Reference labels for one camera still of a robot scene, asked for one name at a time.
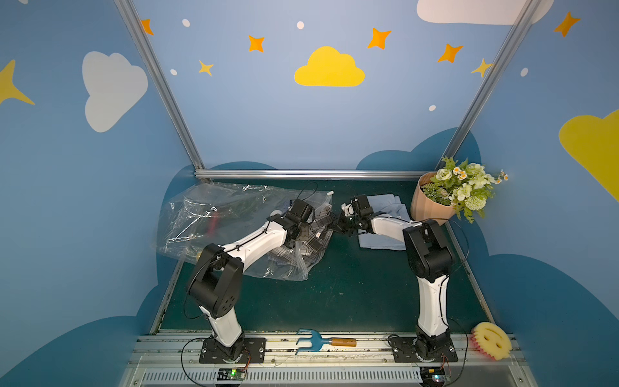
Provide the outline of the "light blue shirt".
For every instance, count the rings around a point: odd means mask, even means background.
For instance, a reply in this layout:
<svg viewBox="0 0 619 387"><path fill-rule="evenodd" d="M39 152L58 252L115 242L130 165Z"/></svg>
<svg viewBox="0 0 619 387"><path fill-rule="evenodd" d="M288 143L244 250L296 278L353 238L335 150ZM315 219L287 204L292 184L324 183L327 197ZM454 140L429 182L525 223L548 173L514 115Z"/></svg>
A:
<svg viewBox="0 0 619 387"><path fill-rule="evenodd" d="M368 196L369 205L375 212L384 212L396 218L410 221L406 205L401 202L399 196L393 194L382 194ZM388 236L375 234L359 234L359 246L372 250L392 250L405 251L406 245L403 241L395 240Z"/></svg>

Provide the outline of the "clear plastic vacuum bag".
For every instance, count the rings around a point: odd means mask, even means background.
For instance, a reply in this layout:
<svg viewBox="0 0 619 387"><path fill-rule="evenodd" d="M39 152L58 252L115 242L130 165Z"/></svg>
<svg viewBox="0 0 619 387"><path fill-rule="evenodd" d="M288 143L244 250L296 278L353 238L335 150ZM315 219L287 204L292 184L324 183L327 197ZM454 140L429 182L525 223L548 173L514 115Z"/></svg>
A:
<svg viewBox="0 0 619 387"><path fill-rule="evenodd" d="M299 235L281 247L264 253L245 265L250 277L302 282L322 259L332 237L327 225L332 220L331 192L316 188L290 190L272 185L202 183L170 199L162 208L156 248L159 254L195 264L210 243L223 246L229 254L243 237L264 228L272 229L268 218L283 214L293 201L312 206L309 220Z"/></svg>

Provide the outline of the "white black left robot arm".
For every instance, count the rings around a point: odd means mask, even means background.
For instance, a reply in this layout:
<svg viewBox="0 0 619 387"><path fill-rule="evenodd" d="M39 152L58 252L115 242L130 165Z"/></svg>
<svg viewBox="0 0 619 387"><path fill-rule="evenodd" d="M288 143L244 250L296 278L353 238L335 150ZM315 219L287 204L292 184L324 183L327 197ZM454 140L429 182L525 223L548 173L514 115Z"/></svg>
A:
<svg viewBox="0 0 619 387"><path fill-rule="evenodd" d="M298 246L312 254L320 253L327 244L332 220L330 203L314 208L297 198L286 211L272 212L249 235L229 244L210 243L203 248L185 292L211 326L212 333L203 344L209 362L233 363L252 355L235 312L247 269L270 253L294 253Z"/></svg>

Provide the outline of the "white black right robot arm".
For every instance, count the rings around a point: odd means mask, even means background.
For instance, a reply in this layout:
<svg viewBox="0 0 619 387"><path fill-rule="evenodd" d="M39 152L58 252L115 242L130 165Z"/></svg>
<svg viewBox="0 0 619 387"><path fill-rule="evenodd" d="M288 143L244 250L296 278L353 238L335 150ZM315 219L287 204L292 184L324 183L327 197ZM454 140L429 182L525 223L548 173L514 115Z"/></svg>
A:
<svg viewBox="0 0 619 387"><path fill-rule="evenodd" d="M415 353L422 361L456 361L447 323L447 286L456 258L438 222L404 220L374 211L368 197L362 195L341 206L330 228L343 235L366 232L405 244L409 267L419 288Z"/></svg>

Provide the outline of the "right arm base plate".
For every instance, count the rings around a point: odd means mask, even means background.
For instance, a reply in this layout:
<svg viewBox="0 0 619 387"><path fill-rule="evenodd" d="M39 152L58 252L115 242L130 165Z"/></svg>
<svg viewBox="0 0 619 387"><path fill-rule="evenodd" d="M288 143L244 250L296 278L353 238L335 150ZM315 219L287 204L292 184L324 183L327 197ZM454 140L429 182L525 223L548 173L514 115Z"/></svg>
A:
<svg viewBox="0 0 619 387"><path fill-rule="evenodd" d="M390 335L387 343L392 349L396 363L443 361L451 363L459 360L451 338L446 335L436 337Z"/></svg>

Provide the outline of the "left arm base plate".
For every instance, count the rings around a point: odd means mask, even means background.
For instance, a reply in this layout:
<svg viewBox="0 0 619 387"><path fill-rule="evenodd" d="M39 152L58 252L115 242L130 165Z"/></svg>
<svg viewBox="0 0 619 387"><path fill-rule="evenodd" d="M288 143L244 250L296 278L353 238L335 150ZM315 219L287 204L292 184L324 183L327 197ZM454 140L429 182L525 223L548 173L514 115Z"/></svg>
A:
<svg viewBox="0 0 619 387"><path fill-rule="evenodd" d="M226 347L211 336L204 341L198 361L200 364L245 364L248 361L263 364L266 343L263 337L245 338L241 335L231 347Z"/></svg>

